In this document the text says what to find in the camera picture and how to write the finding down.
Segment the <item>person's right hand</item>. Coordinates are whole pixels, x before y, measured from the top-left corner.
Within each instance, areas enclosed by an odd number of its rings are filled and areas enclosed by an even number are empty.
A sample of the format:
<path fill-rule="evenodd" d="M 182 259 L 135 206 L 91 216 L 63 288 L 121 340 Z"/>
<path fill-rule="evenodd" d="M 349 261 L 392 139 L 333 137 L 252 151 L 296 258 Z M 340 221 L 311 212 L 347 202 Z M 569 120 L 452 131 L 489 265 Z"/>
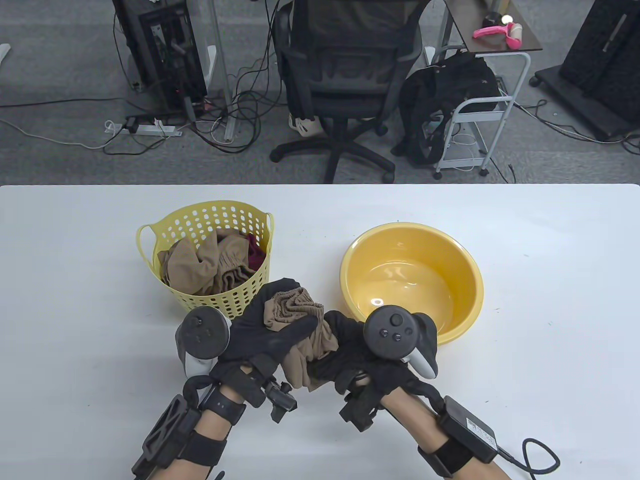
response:
<path fill-rule="evenodd" d="M 307 363 L 311 379 L 335 382 L 339 393 L 367 377 L 374 390 L 383 396 L 397 388 L 420 396 L 436 394 L 434 387 L 416 377 L 400 359 L 384 359 L 375 355 L 366 345 L 363 322 L 336 310 L 327 311 L 324 320 L 336 336 L 338 349 L 322 359 Z"/>

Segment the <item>person's left hand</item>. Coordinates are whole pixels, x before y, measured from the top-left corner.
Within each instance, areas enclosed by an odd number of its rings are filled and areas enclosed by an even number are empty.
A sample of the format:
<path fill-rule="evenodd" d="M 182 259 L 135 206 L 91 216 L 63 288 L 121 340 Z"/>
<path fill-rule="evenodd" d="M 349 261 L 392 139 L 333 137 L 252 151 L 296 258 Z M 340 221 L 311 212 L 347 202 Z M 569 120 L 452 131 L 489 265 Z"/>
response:
<path fill-rule="evenodd" d="M 282 278 L 265 284 L 230 327 L 230 341 L 209 373 L 214 384 L 232 388 L 252 407 L 265 402 L 263 386 L 282 364 L 290 350 L 308 339 L 318 318 L 306 315 L 281 330 L 265 326 L 265 304 L 276 294 L 298 288 L 294 279 Z"/>

